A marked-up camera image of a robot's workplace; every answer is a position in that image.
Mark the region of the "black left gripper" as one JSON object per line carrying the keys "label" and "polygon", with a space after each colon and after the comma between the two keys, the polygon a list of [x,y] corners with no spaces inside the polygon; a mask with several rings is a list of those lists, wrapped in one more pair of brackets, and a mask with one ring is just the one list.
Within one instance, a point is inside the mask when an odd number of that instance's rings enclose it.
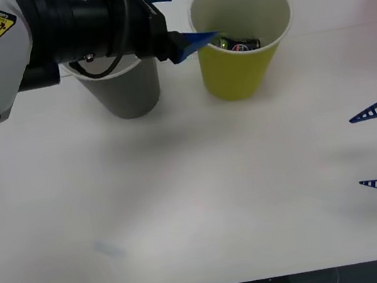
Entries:
{"label": "black left gripper", "polygon": [[154,5],[164,1],[172,0],[128,0],[130,42],[140,59],[155,57],[177,65],[207,46],[218,33],[168,32],[164,14]]}

